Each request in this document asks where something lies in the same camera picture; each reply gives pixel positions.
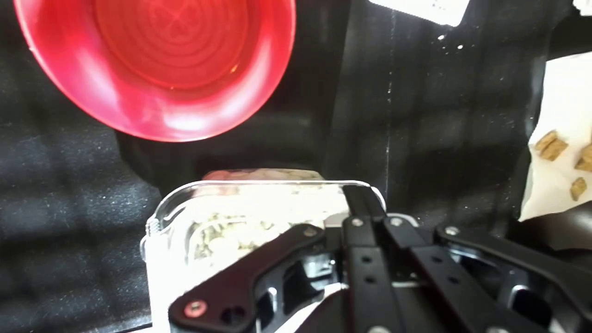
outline food piece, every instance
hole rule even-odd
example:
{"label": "food piece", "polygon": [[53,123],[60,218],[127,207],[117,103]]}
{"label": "food piece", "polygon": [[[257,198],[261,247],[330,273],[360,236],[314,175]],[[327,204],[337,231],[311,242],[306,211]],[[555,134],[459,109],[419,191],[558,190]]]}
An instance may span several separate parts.
{"label": "food piece", "polygon": [[547,148],[547,146],[553,142],[555,139],[557,139],[557,131],[556,130],[552,130],[551,132],[545,134],[535,145],[535,149],[537,151],[541,151],[545,148]]}
{"label": "food piece", "polygon": [[582,149],[582,159],[588,163],[592,163],[592,143]]}
{"label": "food piece", "polygon": [[574,168],[577,170],[592,172],[592,162],[587,162],[583,158],[580,158],[578,164],[576,164]]}
{"label": "food piece", "polygon": [[549,161],[554,161],[567,148],[567,143],[561,139],[555,139],[540,152],[540,157]]}
{"label": "food piece", "polygon": [[571,198],[574,201],[578,201],[578,199],[580,198],[582,193],[584,193],[587,188],[588,187],[586,185],[586,181],[582,177],[576,179],[571,184],[571,188],[570,188]]}

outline white paper towel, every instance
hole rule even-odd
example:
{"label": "white paper towel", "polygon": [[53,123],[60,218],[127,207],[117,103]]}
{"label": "white paper towel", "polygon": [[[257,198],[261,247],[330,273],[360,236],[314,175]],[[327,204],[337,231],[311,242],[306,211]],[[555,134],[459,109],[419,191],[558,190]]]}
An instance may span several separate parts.
{"label": "white paper towel", "polygon": [[[534,146],[551,130],[569,146],[555,161],[539,157]],[[532,161],[520,221],[559,213],[592,200],[592,172],[575,170],[580,150],[592,142],[592,52],[547,62],[539,123],[528,141]],[[583,177],[588,190],[578,201],[571,184]]]}

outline clear plastic container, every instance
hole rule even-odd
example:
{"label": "clear plastic container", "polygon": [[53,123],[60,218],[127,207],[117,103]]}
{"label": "clear plastic container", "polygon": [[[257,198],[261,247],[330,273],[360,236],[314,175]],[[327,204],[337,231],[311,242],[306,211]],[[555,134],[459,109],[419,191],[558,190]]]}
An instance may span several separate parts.
{"label": "clear plastic container", "polygon": [[[358,181],[198,181],[166,196],[141,242],[157,332],[180,295],[297,223],[340,226]],[[377,196],[384,199],[374,189]]]}

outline screw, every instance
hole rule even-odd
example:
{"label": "screw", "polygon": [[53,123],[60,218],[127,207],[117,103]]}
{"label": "screw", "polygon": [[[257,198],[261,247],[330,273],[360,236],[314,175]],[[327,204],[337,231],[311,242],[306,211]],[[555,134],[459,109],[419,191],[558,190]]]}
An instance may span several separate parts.
{"label": "screw", "polygon": [[389,331],[388,328],[384,326],[372,326],[368,330],[368,333],[391,333],[391,331]]}
{"label": "screw", "polygon": [[362,220],[358,219],[357,217],[355,217],[352,220],[352,225],[353,226],[363,226],[364,225],[364,221],[362,221]]}
{"label": "screw", "polygon": [[394,217],[391,219],[391,224],[394,226],[400,226],[403,224],[403,219],[400,217]]}
{"label": "screw", "polygon": [[187,318],[197,318],[203,315],[207,309],[208,304],[203,300],[189,302],[185,306],[185,316]]}
{"label": "screw", "polygon": [[313,228],[307,228],[307,229],[304,231],[304,236],[306,236],[306,237],[312,237],[312,236],[314,236],[314,235],[316,235],[316,234],[317,234],[317,231],[316,231],[316,230],[314,230]]}
{"label": "screw", "polygon": [[446,229],[444,229],[444,232],[446,232],[447,235],[450,236],[456,236],[458,235],[461,231],[458,230],[457,227],[455,226],[447,226]]}
{"label": "screw", "polygon": [[501,327],[489,327],[485,333],[510,333],[507,329]]}

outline red bowl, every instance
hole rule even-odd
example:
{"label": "red bowl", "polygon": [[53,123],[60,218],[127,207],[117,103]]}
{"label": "red bowl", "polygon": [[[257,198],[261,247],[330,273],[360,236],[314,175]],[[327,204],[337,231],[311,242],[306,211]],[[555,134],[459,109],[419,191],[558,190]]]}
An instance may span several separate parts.
{"label": "red bowl", "polygon": [[15,0],[27,43],[81,109],[150,140],[205,139],[271,96],[294,0]]}

